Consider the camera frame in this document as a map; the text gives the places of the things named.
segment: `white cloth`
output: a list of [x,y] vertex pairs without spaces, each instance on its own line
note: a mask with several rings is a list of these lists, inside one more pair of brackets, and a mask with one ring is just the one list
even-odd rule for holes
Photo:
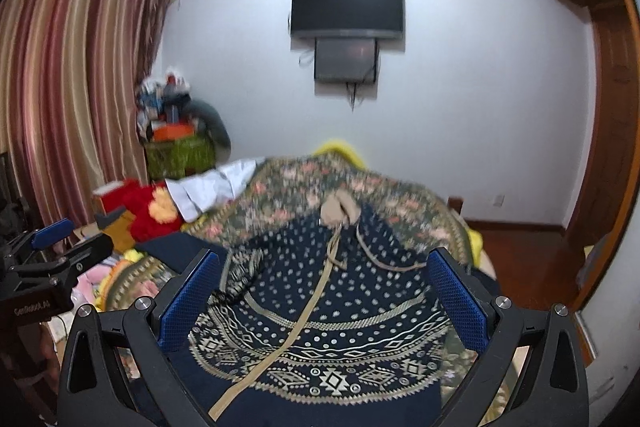
[[182,219],[193,223],[204,212],[235,200],[264,158],[238,160],[178,181],[165,180]]

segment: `blue textured pad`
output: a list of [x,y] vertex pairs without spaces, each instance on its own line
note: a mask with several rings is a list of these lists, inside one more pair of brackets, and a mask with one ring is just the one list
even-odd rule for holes
[[207,299],[220,283],[220,260],[207,253],[180,293],[160,318],[158,345],[163,353],[180,349],[187,335],[207,305]]
[[437,251],[427,258],[431,284],[466,349],[481,354],[489,344],[486,316]]
[[58,241],[62,241],[65,237],[69,237],[74,232],[75,227],[72,220],[63,219],[42,230],[38,230],[33,234],[33,239],[31,239],[31,248],[33,250],[49,248]]

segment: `tv screen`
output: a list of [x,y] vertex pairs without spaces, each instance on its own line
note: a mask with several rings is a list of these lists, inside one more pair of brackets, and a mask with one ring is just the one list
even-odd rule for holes
[[372,83],[377,58],[375,39],[317,39],[314,76],[319,82]]
[[292,0],[292,37],[395,39],[403,32],[403,0]]

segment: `green bag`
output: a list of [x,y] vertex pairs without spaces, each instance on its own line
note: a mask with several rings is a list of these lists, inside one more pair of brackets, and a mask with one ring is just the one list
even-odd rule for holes
[[204,136],[149,142],[145,144],[145,150],[147,170],[152,181],[164,178],[179,180],[216,166],[215,149]]

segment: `metal screw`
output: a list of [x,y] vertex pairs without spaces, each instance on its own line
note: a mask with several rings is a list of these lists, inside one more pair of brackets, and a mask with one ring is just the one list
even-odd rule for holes
[[511,308],[511,299],[503,297],[502,295],[495,298],[495,303],[498,304],[498,308],[502,308],[503,310]]
[[78,308],[78,315],[80,315],[81,317],[86,317],[89,313],[92,312],[93,309],[94,307],[91,306],[91,304],[83,304]]
[[136,301],[137,310],[146,310],[151,306],[151,299],[149,297],[141,297]]
[[564,304],[556,304],[554,311],[561,317],[566,317],[569,314],[569,309]]

